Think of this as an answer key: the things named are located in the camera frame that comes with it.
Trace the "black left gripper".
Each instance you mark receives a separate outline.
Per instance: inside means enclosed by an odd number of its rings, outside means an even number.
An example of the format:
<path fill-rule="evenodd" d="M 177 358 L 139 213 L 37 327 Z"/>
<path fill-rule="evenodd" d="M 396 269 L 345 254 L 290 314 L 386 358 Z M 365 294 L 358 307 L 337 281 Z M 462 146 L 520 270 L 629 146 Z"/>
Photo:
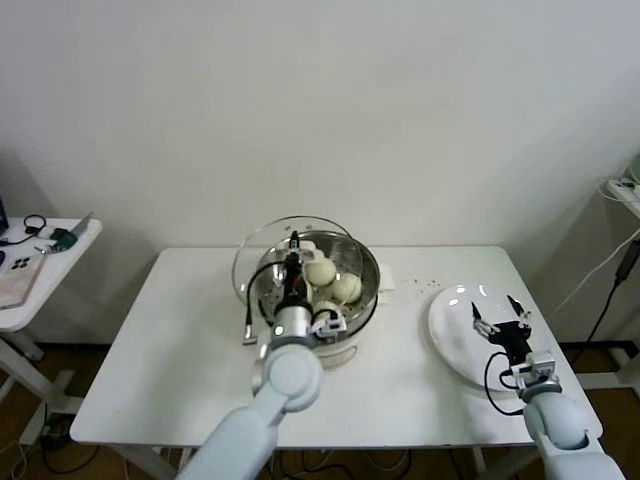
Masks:
<path fill-rule="evenodd" d="M 311 253 L 300 253 L 300 237 L 297 230 L 293 230 L 288 241 L 288 261 L 299 261 L 300 270 L 286 268 L 284 270 L 283 293 L 279 307 L 308 306 L 308 288 L 303 273 L 312 261 Z"/>

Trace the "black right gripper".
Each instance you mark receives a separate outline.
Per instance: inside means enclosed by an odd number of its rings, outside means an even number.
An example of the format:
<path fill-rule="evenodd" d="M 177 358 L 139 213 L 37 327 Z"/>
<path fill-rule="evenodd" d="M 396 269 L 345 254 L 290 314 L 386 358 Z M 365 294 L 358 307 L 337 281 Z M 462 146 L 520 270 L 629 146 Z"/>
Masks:
<path fill-rule="evenodd" d="M 518 321 L 503 322 L 493 325 L 483 319 L 474 302 L 471 303 L 473 329 L 491 344 L 501 346 L 510 362 L 524 362 L 531 352 L 528 340 L 531 336 L 529 325 L 531 312 L 511 295 L 507 299 L 517 316 Z"/>

